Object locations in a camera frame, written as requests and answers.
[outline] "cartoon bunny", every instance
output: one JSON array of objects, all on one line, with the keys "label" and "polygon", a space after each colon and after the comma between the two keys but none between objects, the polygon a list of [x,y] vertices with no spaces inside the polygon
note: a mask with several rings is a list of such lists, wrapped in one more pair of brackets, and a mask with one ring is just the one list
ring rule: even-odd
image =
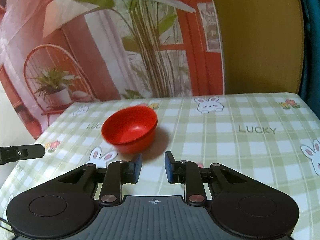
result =
[{"label": "cartoon bunny", "polygon": [[315,139],[313,140],[313,149],[307,145],[301,145],[301,150],[305,156],[311,159],[316,174],[320,176],[320,142]]},{"label": "cartoon bunny", "polygon": [[113,150],[101,157],[101,152],[102,150],[100,147],[95,147],[90,153],[90,160],[86,163],[94,163],[97,168],[106,168],[107,162],[110,162],[118,155],[118,151]]},{"label": "cartoon bunny", "polygon": [[[10,195],[10,197],[9,197],[9,200],[8,200],[8,203],[7,203],[7,207],[8,207],[8,205],[9,205],[9,203],[10,203],[10,201],[13,199],[13,195]],[[5,220],[8,220],[7,219],[7,207],[5,208],[5,210],[4,210],[4,212],[3,212],[3,216],[2,216],[2,218],[3,219],[5,219]]]},{"label": "cartoon bunny", "polygon": [[222,112],[223,105],[218,102],[218,97],[209,98],[208,101],[204,98],[195,98],[195,102],[198,103],[198,111],[201,114],[207,114],[209,112]]},{"label": "cartoon bunny", "polygon": [[73,116],[79,116],[79,115],[84,115],[86,112],[88,112],[89,110],[89,107],[88,106],[80,106],[78,108],[78,110],[76,110],[74,113],[73,113]]}]

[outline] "dark teal fabric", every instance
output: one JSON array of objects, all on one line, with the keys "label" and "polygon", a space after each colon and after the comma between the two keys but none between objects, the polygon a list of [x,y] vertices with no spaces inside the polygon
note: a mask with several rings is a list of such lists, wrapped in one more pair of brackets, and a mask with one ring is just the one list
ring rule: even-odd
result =
[{"label": "dark teal fabric", "polygon": [[320,118],[320,0],[301,2],[305,25],[305,52],[299,95]]}]

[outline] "bowl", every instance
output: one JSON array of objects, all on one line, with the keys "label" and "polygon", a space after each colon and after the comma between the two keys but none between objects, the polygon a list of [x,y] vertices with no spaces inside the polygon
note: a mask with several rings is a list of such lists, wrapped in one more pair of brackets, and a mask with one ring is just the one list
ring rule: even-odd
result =
[{"label": "bowl", "polygon": [[147,106],[132,106],[110,116],[101,127],[102,137],[123,154],[145,150],[155,138],[158,118]]}]

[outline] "checkered tablecloth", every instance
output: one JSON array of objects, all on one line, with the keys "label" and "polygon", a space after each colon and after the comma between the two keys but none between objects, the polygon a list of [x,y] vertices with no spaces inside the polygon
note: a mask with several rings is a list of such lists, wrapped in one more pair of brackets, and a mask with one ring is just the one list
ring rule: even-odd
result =
[{"label": "checkered tablecloth", "polygon": [[[101,137],[102,123],[141,103],[157,113],[156,139],[143,153],[139,182],[124,185],[124,195],[183,195],[181,185],[169,184],[165,175],[164,152],[170,150],[176,160],[204,167],[222,163],[289,194],[300,209],[293,238],[320,239],[320,120],[290,93],[75,103],[37,140],[47,148],[45,156],[19,162],[8,177],[0,214],[17,194],[90,162],[93,149],[101,149],[101,158],[114,154]],[[130,157],[119,153],[110,161],[121,159]],[[0,238],[6,237],[0,229]]]}]

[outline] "crosshair symbol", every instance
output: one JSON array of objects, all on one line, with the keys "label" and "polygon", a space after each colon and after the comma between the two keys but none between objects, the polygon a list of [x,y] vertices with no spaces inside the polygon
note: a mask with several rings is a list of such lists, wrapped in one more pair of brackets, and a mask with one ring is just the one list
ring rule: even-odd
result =
[{"label": "crosshair symbol", "polygon": [[153,205],[155,205],[155,204],[158,204],[158,203],[161,202],[161,201],[159,201],[159,200],[157,200],[157,199],[153,199],[153,200],[151,200],[151,201],[149,201],[149,202],[151,202]]}]

